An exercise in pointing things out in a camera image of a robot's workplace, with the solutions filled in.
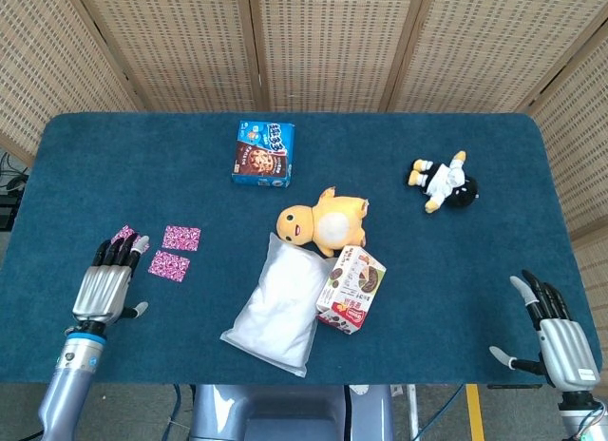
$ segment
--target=yellow plush toy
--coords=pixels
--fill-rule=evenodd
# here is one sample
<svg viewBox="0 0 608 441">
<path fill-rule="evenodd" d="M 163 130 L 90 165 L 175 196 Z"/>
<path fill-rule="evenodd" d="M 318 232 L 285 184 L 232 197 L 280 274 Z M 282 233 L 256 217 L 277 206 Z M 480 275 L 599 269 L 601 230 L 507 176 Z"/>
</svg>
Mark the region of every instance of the yellow plush toy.
<svg viewBox="0 0 608 441">
<path fill-rule="evenodd" d="M 361 227 L 368 214 L 367 200 L 356 197 L 335 197 L 335 187 L 323 191 L 317 205 L 295 205 L 283 210 L 276 222 L 282 240 L 302 245 L 314 241 L 328 258 L 334 249 L 347 244 L 365 246 Z"/>
</svg>

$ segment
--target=floor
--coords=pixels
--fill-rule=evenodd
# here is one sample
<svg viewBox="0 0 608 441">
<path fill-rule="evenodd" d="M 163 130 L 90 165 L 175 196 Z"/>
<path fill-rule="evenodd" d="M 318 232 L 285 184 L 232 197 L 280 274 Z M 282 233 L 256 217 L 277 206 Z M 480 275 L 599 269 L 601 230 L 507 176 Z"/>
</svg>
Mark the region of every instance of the floor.
<svg viewBox="0 0 608 441">
<path fill-rule="evenodd" d="M 0 268 L 10 234 L 0 233 Z M 185 441 L 192 420 L 188 386 L 181 386 L 182 405 L 169 436 Z M 420 426 L 453 395 L 457 386 L 417 386 Z M 44 384 L 0 383 L 0 441 L 17 441 L 41 430 L 37 410 Z M 559 394 L 541 389 L 490 390 L 479 388 L 484 437 L 488 441 L 560 441 L 565 437 L 557 404 Z M 171 385 L 96 384 L 88 396 L 76 439 L 86 441 L 161 441 L 175 393 Z M 409 440 L 408 402 L 404 394 L 393 397 L 396 440 Z M 423 436 L 424 441 L 472 440 L 466 393 Z"/>
</svg>

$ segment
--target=pink patterned card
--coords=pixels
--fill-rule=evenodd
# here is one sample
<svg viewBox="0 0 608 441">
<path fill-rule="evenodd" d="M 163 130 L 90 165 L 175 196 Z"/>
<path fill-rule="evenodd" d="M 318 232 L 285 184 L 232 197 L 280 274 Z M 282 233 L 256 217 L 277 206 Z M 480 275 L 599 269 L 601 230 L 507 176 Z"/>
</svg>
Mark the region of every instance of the pink patterned card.
<svg viewBox="0 0 608 441">
<path fill-rule="evenodd" d="M 167 225 L 162 238 L 162 247 L 167 249 L 181 249 L 183 251 L 196 251 L 199 249 L 200 229 L 196 227 L 178 227 Z"/>
<path fill-rule="evenodd" d="M 112 239 L 112 243 L 114 241 L 116 241 L 117 239 L 126 239 L 127 237 L 129 237 L 130 235 L 132 235 L 134 233 L 135 233 L 135 231 L 131 227 L 129 227 L 129 225 L 127 224 L 125 227 L 123 227 L 119 231 L 118 234 L 116 234 L 114 236 L 114 238 Z M 142 237 L 141 235 L 138 235 L 137 238 L 135 239 L 135 242 L 133 244 L 137 243 L 140 240 L 141 237 Z M 143 251 L 146 252 L 149 248 L 150 248 L 150 245 L 146 244 L 144 246 L 144 248 L 143 248 Z"/>
<path fill-rule="evenodd" d="M 148 272 L 157 277 L 173 279 L 182 282 L 186 275 L 186 270 L 190 265 L 190 259 L 176 256 L 175 254 L 157 251 L 152 259 Z"/>
</svg>

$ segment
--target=cookie box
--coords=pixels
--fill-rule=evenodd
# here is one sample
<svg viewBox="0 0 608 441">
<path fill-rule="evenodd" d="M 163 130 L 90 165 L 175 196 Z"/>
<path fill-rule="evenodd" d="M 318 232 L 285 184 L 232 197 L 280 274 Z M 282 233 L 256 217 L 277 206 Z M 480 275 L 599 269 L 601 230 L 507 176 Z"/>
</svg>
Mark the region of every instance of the cookie box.
<svg viewBox="0 0 608 441">
<path fill-rule="evenodd" d="M 294 135 L 294 125 L 241 121 L 233 181 L 287 187 L 292 178 Z"/>
<path fill-rule="evenodd" d="M 356 332 L 386 272 L 361 246 L 345 246 L 316 301 L 317 317 L 345 334 Z"/>
</svg>

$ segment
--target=robotic hand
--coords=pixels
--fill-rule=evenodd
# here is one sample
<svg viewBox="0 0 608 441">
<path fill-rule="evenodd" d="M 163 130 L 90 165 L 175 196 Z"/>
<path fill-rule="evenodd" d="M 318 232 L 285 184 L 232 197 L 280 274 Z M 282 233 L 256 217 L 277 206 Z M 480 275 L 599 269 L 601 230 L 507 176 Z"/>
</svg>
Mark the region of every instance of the robotic hand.
<svg viewBox="0 0 608 441">
<path fill-rule="evenodd" d="M 528 284 L 517 277 L 511 277 L 511 283 L 532 318 L 541 344 L 540 361 L 518 359 L 496 346 L 490 346 L 490 352 L 511 370 L 545 376 L 562 392 L 559 407 L 568 440 L 607 441 L 606 407 L 590 392 L 599 383 L 599 372 L 585 333 L 558 289 L 526 270 L 522 274 Z"/>
<path fill-rule="evenodd" d="M 124 299 L 133 272 L 148 243 L 137 235 L 113 244 L 104 241 L 76 297 L 72 313 L 77 323 L 66 329 L 66 344 L 57 360 L 55 374 L 38 415 L 44 426 L 42 441 L 72 441 L 99 358 L 104 350 L 105 329 L 121 318 L 135 318 L 147 302 L 125 308 Z"/>
</svg>

